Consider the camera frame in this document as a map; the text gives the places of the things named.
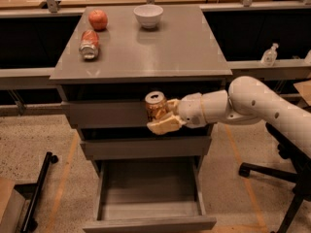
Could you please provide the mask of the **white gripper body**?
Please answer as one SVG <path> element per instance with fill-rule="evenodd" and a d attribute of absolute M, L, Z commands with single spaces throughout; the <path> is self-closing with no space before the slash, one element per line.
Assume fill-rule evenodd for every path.
<path fill-rule="evenodd" d="M 204 127 L 205 120 L 201 105 L 201 93 L 189 94 L 182 98 L 178 104 L 178 114 L 188 128 Z"/>

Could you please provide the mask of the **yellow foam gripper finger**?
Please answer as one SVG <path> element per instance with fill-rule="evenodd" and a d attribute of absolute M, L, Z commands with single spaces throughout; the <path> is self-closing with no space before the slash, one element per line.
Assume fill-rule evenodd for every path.
<path fill-rule="evenodd" d="M 169 112 L 172 112 L 174 115 L 178 114 L 179 99 L 170 99 L 167 101 L 167 108 Z"/>
<path fill-rule="evenodd" d="M 176 116 L 170 112 L 159 119 L 148 122 L 147 127 L 156 135 L 164 135 L 169 132 L 178 131 L 185 124 L 180 116 Z"/>

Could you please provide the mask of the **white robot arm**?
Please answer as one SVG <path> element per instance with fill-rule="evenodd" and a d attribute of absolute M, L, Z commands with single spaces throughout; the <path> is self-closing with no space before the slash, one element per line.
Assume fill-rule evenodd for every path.
<path fill-rule="evenodd" d="M 182 99 L 165 100 L 161 92 L 151 92 L 145 101 L 158 111 L 147 123 L 157 135 L 209 123 L 271 124 L 307 156 L 311 156 L 311 114 L 291 104 L 261 81 L 248 76 L 234 79 L 228 90 L 194 93 Z"/>

